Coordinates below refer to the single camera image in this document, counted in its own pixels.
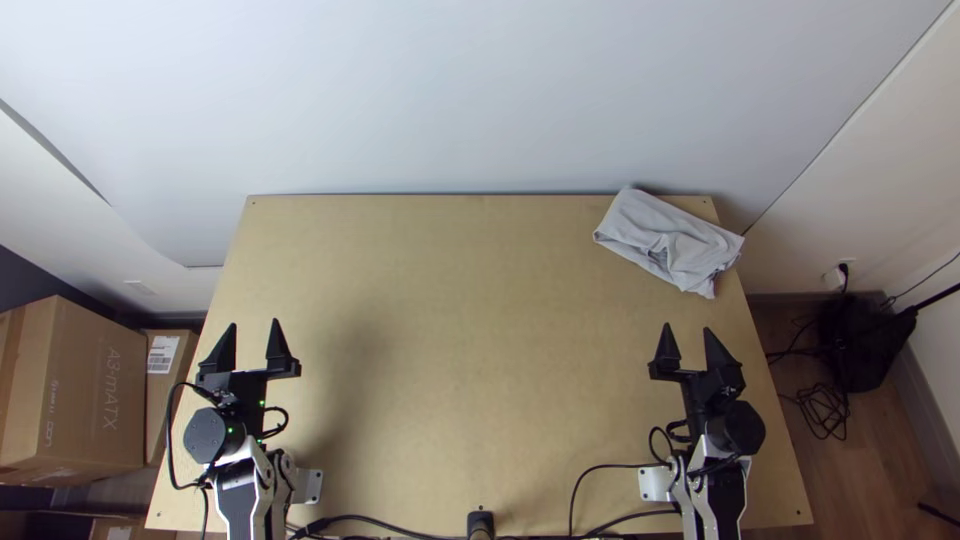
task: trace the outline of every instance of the wooden table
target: wooden table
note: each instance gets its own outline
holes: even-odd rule
[[[264,365],[280,319],[303,376],[271,382],[290,412],[271,440],[324,469],[303,525],[357,513],[462,536],[483,505],[505,535],[566,534],[573,483],[599,463],[652,461],[651,427],[682,418],[678,385],[647,362],[665,321],[688,369],[703,369],[709,326],[743,363],[767,439],[750,475],[743,526],[812,522],[783,413],[736,271],[715,300],[674,286],[593,243],[610,196],[251,197],[210,306],[197,359],[231,322],[238,369]],[[717,222],[708,197],[670,203]],[[174,423],[181,481],[199,472],[179,444],[200,398]],[[166,465],[147,526],[197,530],[202,501],[174,491]],[[581,486],[576,531],[654,508],[636,473],[602,470]],[[211,510],[209,530],[224,530]],[[621,533],[679,531],[676,516]],[[346,522],[330,534],[384,531]]]

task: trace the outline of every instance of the gray cloth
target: gray cloth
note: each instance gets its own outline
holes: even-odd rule
[[[743,237],[640,191],[623,189],[593,240],[681,291],[714,298],[713,280],[740,257]]]

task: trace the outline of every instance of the wire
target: wire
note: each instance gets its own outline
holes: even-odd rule
[[[839,265],[837,265],[837,268],[839,268],[840,271],[843,273],[843,287],[840,289],[840,298],[842,299],[847,294],[847,286],[850,285],[850,267],[847,266],[847,263],[840,263]],[[800,318],[801,317],[796,317],[790,322],[792,322],[794,326],[796,326],[797,320]],[[794,347],[796,346],[797,341],[800,339],[800,336],[802,336],[803,333],[806,332],[808,328],[813,326],[813,323],[819,320],[820,320],[820,316],[814,315],[812,319],[810,319],[806,324],[801,326],[800,330],[798,330],[797,333],[794,334],[793,339],[790,340],[790,345],[788,345],[786,349],[778,352],[767,353],[766,354],[767,358],[770,358],[770,360],[767,361],[767,365],[772,366],[773,364],[776,364],[777,362],[779,362],[780,360],[783,360],[785,357],[791,354],[803,354],[807,356],[816,356],[816,354],[812,353],[811,351],[794,350]]]
[[[167,410],[164,415],[167,420],[165,438],[167,443],[167,472],[170,476],[170,485],[176,490],[197,488],[203,494],[203,525],[200,529],[200,540],[203,540],[207,535],[207,517],[210,514],[210,501],[207,499],[207,490],[210,489],[211,486],[210,483],[207,482],[206,473],[201,474],[192,482],[180,484],[177,482],[176,468],[173,466],[173,398],[176,396],[177,389],[181,386],[192,388],[194,392],[207,400],[211,400],[213,394],[195,384],[186,381],[178,382],[170,387],[170,392],[167,394]]]
[[[287,524],[286,524],[286,529],[287,529],[287,531],[289,531],[289,532],[295,533],[295,532],[297,532],[298,530],[300,530],[301,528],[302,528],[302,527],[297,527],[296,525],[292,525],[292,524],[290,524],[290,523],[287,523]],[[323,536],[317,536],[317,535],[315,535],[315,534],[308,534],[308,535],[306,536],[306,538],[315,538],[316,540],[326,540]],[[346,537],[346,538],[365,538],[365,537],[363,537],[363,536],[348,536],[348,537]]]
[[[177,384],[170,387],[170,392],[167,394],[167,432],[166,432],[166,442],[167,442],[167,472],[170,474],[170,484],[173,485],[173,488],[176,490],[184,490],[192,487],[201,487],[206,485],[206,481],[203,476],[200,476],[193,482],[187,484],[179,484],[177,482],[177,474],[173,466],[173,398],[176,395],[177,388],[181,386],[188,386],[193,388],[193,391],[200,394],[205,399],[210,399],[210,393],[204,390],[203,388],[186,381],[178,382]]]
[[[620,465],[616,463],[604,463],[603,465],[594,465],[580,473],[577,483],[573,486],[573,493],[570,494],[570,511],[567,513],[567,536],[573,537],[573,503],[577,500],[577,490],[580,489],[580,482],[593,471],[598,469],[639,469],[641,467],[658,467],[660,463],[641,463],[639,465]]]
[[[837,392],[823,383],[797,391],[796,397],[777,394],[797,406],[803,421],[813,436],[823,441],[829,437],[847,440],[847,419],[850,418],[850,402],[846,393]]]
[[[704,465],[703,467],[700,467],[699,469],[696,469],[696,470],[693,470],[693,471],[688,471],[688,472],[687,472],[687,476],[689,476],[689,477],[691,477],[691,478],[696,478],[696,477],[698,477],[698,476],[704,476],[704,475],[706,475],[706,474],[710,474],[710,473],[712,473],[713,471],[718,471],[718,470],[726,467],[727,465],[733,463],[734,461],[736,461],[736,460],[739,459],[739,458],[740,458],[740,454],[731,454],[731,455],[729,455],[729,456],[727,456],[727,457],[725,457],[725,458],[723,458],[723,459],[721,459],[721,460],[719,460],[719,461],[715,461],[714,463],[711,463],[710,465]]]
[[[200,540],[207,537],[207,516],[210,515],[210,500],[207,498],[207,487],[200,488],[203,493],[203,525],[200,527]]]
[[[660,426],[654,426],[650,430],[650,433],[647,435],[647,444],[650,446],[650,454],[653,455],[653,459],[657,460],[661,465],[669,465],[670,462],[660,457],[660,454],[657,453],[656,449],[653,448],[653,435],[655,433],[662,433],[663,438],[667,440],[667,446],[670,447],[670,455],[673,455],[673,441],[670,440],[670,436],[667,435],[667,432],[663,430]]]
[[[387,529],[388,531],[393,531],[395,533],[409,536],[410,538],[417,538],[419,540],[459,540],[459,539],[455,539],[447,536],[434,536],[431,534],[418,533],[415,531],[411,531],[409,529],[404,529],[403,527],[398,527],[397,525],[392,525],[390,523],[381,521],[379,519],[375,519],[367,516],[361,516],[357,514],[345,514],[342,516],[333,516],[333,517],[318,519],[312,523],[308,523],[303,528],[297,530],[295,533],[293,533],[293,536],[291,536],[290,538],[291,540],[293,540],[295,538],[308,537],[312,534],[319,533],[324,529],[326,529],[327,527],[329,527],[330,525],[333,525],[334,523],[337,523],[340,521],[362,521],[364,523],[376,525],[377,527]]]
[[[624,521],[630,521],[631,519],[637,519],[641,517],[650,517],[650,516],[660,516],[664,514],[678,514],[678,513],[679,512],[677,512],[675,509],[670,509],[670,510],[648,510],[646,512],[637,512],[636,514],[628,514],[626,516],[617,518],[609,523],[604,523],[603,525],[594,528],[587,534],[583,535],[582,538],[596,537],[597,535],[601,534],[603,531],[609,529],[610,527],[613,527],[618,523],[623,523]]]
[[[810,320],[810,322],[801,326],[800,330],[798,330],[797,333],[794,334],[793,339],[790,340],[790,345],[787,345],[786,349],[778,352],[767,353],[767,358],[770,358],[770,360],[767,361],[767,365],[772,366],[773,364],[776,364],[780,360],[783,360],[788,355],[795,354],[796,351],[794,351],[793,348],[794,346],[796,346],[797,341],[799,341],[800,336],[802,336],[803,333],[806,332],[808,328],[813,326],[813,323],[817,322],[817,320],[818,320],[817,318],[813,318]]]
[[[930,272],[930,273],[927,275],[927,277],[921,279],[920,281],[918,281],[917,283],[915,283],[915,284],[914,284],[912,287],[910,287],[909,289],[903,291],[903,292],[900,293],[900,294],[895,294],[895,295],[887,298],[887,299],[883,302],[883,304],[880,304],[880,309],[883,310],[883,309],[887,309],[887,308],[893,307],[893,304],[897,303],[897,300],[900,299],[901,296],[904,296],[904,295],[906,295],[907,293],[909,293],[910,291],[912,291],[912,290],[916,289],[917,287],[919,287],[920,285],[923,285],[924,283],[927,282],[928,279],[930,279],[930,278],[932,278],[933,276],[937,275],[937,272],[939,272],[939,271],[943,270],[944,268],[950,266],[950,263],[952,263],[953,261],[957,260],[958,258],[960,258],[960,251],[958,251],[953,257],[951,257],[949,261],[941,264],[936,270],[934,270],[933,272]]]
[[[263,412],[264,412],[264,413],[266,413],[267,411],[277,411],[277,412],[279,412],[280,414],[282,414],[282,415],[283,415],[283,423],[277,424],[277,427],[275,427],[275,428],[273,428],[273,429],[268,429],[267,431],[264,431],[264,432],[263,432],[263,435],[260,437],[260,440],[261,440],[261,441],[265,441],[265,440],[269,439],[270,437],[275,437],[275,436],[279,435],[280,433],[283,432],[283,430],[287,429],[287,424],[290,423],[290,414],[287,413],[287,410],[284,409],[283,407],[266,407],[266,408],[263,409]]]

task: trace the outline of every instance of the cardboard box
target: cardboard box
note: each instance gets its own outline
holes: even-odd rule
[[[146,462],[159,466],[166,450],[167,395],[174,384],[186,379],[200,336],[190,330],[144,330],[147,334],[147,427]],[[180,393],[173,401],[177,412]]]
[[[174,540],[176,531],[143,528],[143,519],[97,518],[90,528],[90,540]]]
[[[59,296],[0,314],[0,482],[143,467],[146,337]]]

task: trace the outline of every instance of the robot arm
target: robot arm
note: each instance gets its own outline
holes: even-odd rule
[[[263,429],[267,382],[299,377],[300,361],[290,354],[274,319],[266,369],[235,367],[236,325],[231,324],[197,374],[197,386],[214,406],[194,413],[183,444],[206,466],[230,540],[280,540],[286,537],[289,505],[316,504],[323,484],[322,471],[298,468],[290,454],[267,451],[264,444],[270,435]]]
[[[669,324],[663,326],[650,378],[680,384],[686,418],[668,426],[668,437],[690,446],[667,464],[642,467],[637,478],[644,500],[674,503],[687,540],[738,540],[747,505],[751,456],[766,437],[756,410],[739,400],[746,388],[741,364],[713,332],[703,329],[707,369],[680,369],[680,352]],[[674,435],[686,426],[689,436]]]

